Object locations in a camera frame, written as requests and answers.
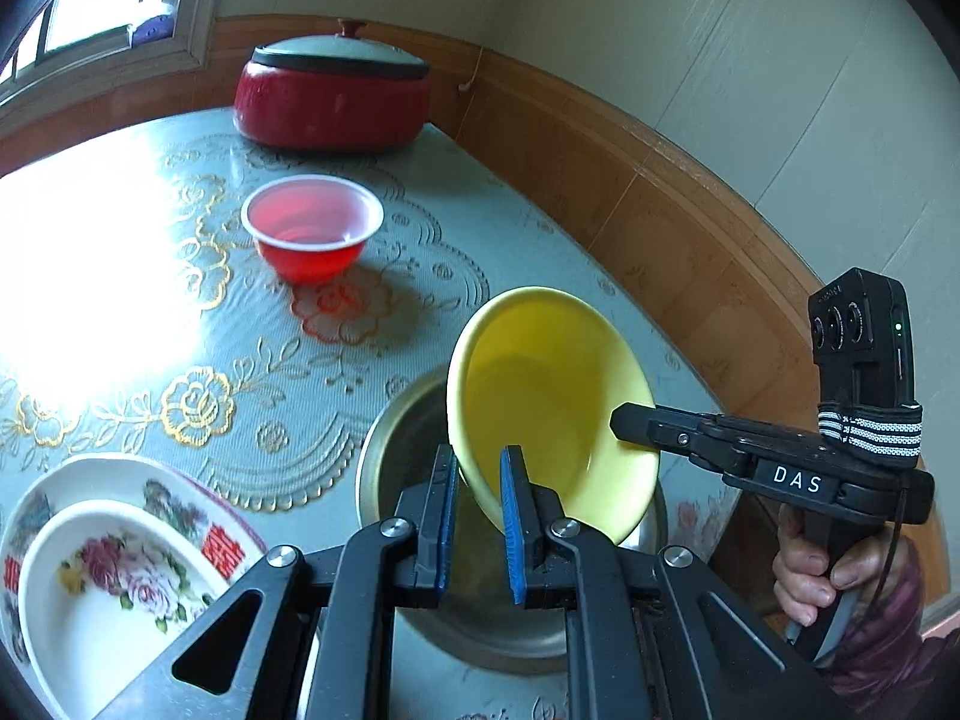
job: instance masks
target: floral tablecloth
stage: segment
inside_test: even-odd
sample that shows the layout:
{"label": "floral tablecloth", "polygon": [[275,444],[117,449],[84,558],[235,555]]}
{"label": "floral tablecloth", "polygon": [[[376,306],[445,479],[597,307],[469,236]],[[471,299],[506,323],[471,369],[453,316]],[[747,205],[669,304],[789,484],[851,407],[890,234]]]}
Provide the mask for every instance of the floral tablecloth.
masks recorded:
{"label": "floral tablecloth", "polygon": [[[258,258],[239,209],[258,185],[309,172],[369,187],[386,217],[346,274],[291,289]],[[658,402],[715,409],[597,264],[433,127],[376,158],[277,154],[240,138],[220,109],[18,170],[0,179],[0,527],[38,474],[104,450],[176,466],[243,509],[267,543],[343,543],[358,527],[353,470],[377,413],[449,359],[485,301],[526,284],[606,314]],[[736,495],[671,456],[661,483],[671,541],[708,557]],[[563,715],[563,675],[481,672],[403,625],[395,656],[392,716]],[[424,661],[431,685],[446,675],[462,689],[426,688]]]}

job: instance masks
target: pot lid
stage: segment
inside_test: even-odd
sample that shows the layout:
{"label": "pot lid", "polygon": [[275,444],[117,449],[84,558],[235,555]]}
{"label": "pot lid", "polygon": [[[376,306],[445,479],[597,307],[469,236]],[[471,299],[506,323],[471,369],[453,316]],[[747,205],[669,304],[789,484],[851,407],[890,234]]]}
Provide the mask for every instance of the pot lid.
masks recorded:
{"label": "pot lid", "polygon": [[340,20],[338,35],[304,35],[260,46],[253,61],[260,65],[308,73],[368,76],[375,79],[422,79],[430,66],[417,56],[356,36],[366,22]]}

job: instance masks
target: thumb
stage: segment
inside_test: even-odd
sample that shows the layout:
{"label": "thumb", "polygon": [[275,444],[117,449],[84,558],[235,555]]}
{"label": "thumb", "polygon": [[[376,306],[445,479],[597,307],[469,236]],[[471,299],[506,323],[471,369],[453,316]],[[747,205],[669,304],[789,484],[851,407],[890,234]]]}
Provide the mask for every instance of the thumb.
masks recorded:
{"label": "thumb", "polygon": [[884,547],[879,538],[864,538],[837,560],[830,572],[830,583],[838,590],[867,584],[880,574],[884,557]]}

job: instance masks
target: red chinese character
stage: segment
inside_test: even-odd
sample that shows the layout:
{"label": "red chinese character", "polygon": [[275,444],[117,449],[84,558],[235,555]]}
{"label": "red chinese character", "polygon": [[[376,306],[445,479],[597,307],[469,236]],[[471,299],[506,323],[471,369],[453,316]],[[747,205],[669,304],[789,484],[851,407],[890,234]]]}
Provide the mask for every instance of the red chinese character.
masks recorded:
{"label": "red chinese character", "polygon": [[220,525],[214,525],[206,533],[200,552],[224,579],[233,576],[233,572],[245,557],[240,544],[230,538]]}
{"label": "red chinese character", "polygon": [[20,591],[20,561],[10,556],[3,563],[3,585],[11,592]]}

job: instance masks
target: silver screw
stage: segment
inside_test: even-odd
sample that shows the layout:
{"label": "silver screw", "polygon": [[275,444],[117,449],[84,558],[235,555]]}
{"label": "silver screw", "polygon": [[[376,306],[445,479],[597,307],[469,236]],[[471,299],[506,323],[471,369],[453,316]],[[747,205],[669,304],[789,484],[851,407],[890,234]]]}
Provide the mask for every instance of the silver screw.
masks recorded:
{"label": "silver screw", "polygon": [[550,523],[550,530],[553,532],[554,536],[558,538],[573,538],[577,533],[580,532],[580,524],[575,519],[569,519],[564,517],[563,519],[555,519]]}
{"label": "silver screw", "polygon": [[410,528],[410,523],[403,517],[391,517],[383,521],[380,532],[387,538],[402,538],[410,533]]}
{"label": "silver screw", "polygon": [[267,562],[274,568],[286,568],[294,560],[296,560],[296,549],[286,544],[274,547],[270,552],[267,552]]}
{"label": "silver screw", "polygon": [[674,568],[686,568],[693,562],[693,552],[686,547],[667,547],[664,549],[664,560]]}

